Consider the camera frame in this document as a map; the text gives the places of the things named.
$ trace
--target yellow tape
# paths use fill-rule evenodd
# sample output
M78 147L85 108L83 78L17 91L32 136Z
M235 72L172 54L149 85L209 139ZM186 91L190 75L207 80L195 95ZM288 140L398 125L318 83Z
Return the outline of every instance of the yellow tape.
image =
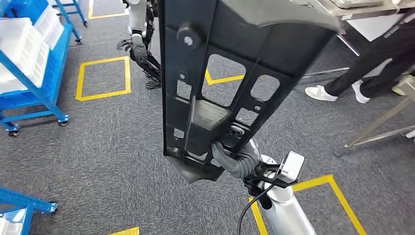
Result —
M244 78L244 75L225 77L225 78L212 80L212 77L210 76L209 71L206 69L205 78L206 78L207 84L210 86L213 84L218 84L218 83L223 83L223 82L232 82L232 81L242 80Z
M93 0L90 0L89 9L88 9L88 19L102 19L108 17L115 17L115 16L126 16L128 15L128 11L125 9L124 13L119 14L111 14L111 15L104 15L104 16L93 16Z
M113 61L124 61L124 82L125 82L125 89L123 91L116 91L116 92L108 92L102 94L94 94L88 96L82 96L82 89L84 86L84 76L85 76L85 67L90 65L108 63ZM128 56L110 58L110 59L103 59L103 60L95 60L95 61L88 61L81 64L79 67L79 74L78 74L78 84L76 86L76 93L75 99L79 101L86 101L92 99L101 99L106 97L111 97L115 95L121 94L128 94L131 92L131 75L130 75L130 58Z
M140 234L140 228L135 227L135 228L127 229L127 230L117 232L114 234L110 234L110 235L139 235L139 234Z
M347 203L346 198L343 195L343 193L340 191L339 186L337 186L337 183L334 181L333 175L331 175L331 180L330 180L329 183L330 183L331 188L334 191L334 194L336 194L337 198L339 199L340 204L342 205L343 209L345 209L346 214L349 216L349 218L351 220L351 223L356 228L357 233L359 233L360 235L365 235L366 234L365 230L363 229L363 227L360 224L359 220L357 219L356 215L354 214L351 207Z
M362 225L360 224L359 220L357 219L350 205L347 203L346 198L340 191L340 188L337 186L337 183L334 181L333 175L325 175L325 176L322 176L316 179L308 180L308 181L293 185L293 191L298 192L301 190L313 188L313 187L324 185L324 184L329 184L330 187L333 189L334 194L339 199L340 204L342 205L346 214L350 218L350 221L353 224L354 228L356 229L357 233L359 235L365 235L366 234L365 230L363 229ZM251 206L251 209L254 214L254 218L256 221L256 225L259 229L259 233L263 235L263 232L264 232L263 230L265 230L264 234L266 234L266 228L264 225L264 221L262 220L262 217L261 217L261 214L259 212L258 205L256 204L256 202Z
M254 202L251 206L252 214L254 214L256 226L258 227L260 235L268 235L267 228L262 220L261 213L259 212L258 203Z

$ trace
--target person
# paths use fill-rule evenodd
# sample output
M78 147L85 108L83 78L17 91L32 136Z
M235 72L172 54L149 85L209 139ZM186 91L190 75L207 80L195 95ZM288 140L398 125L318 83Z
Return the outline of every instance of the person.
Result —
M385 66L378 76L365 77L376 67ZM369 50L342 76L324 86L307 87L311 98L336 101L350 86L360 103L390 91L397 78L415 64L415 9L406 13L390 30L375 39Z

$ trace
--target black plastic panel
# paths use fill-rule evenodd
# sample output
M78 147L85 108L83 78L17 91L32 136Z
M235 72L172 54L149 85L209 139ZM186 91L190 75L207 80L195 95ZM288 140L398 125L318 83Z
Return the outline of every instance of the black plastic panel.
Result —
M338 23L289 1L160 0L159 7L164 155L190 182L216 180L223 169L210 163L212 141L221 141L231 153L244 146L336 35ZM229 107L202 96L212 54L246 69ZM267 101L251 96L262 75L279 82ZM189 99L177 95L178 81L191 86ZM236 120L241 108L256 114L252 124ZM235 135L231 126L244 134ZM175 137L174 129L183 131L184 137Z

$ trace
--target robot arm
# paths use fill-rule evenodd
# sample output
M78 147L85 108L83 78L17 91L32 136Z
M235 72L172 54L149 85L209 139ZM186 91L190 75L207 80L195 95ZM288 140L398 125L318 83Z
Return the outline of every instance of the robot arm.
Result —
M155 0L122 0L129 10L128 30L131 38L122 40L117 49L130 50L130 58L140 66L151 80L146 83L147 89L161 87L160 63L149 51L154 32Z

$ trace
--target white plastic bin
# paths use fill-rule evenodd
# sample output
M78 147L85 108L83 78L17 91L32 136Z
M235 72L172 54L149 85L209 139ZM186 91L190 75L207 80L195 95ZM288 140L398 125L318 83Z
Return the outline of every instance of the white plastic bin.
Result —
M10 223L5 218L0 218L0 235L20 235L22 223Z
M49 5L35 23L35 28L42 35L43 41L53 50L61 37L64 27L53 8Z
M0 20L0 49L37 87L42 86L49 46L29 18ZM0 94L27 90L0 64Z

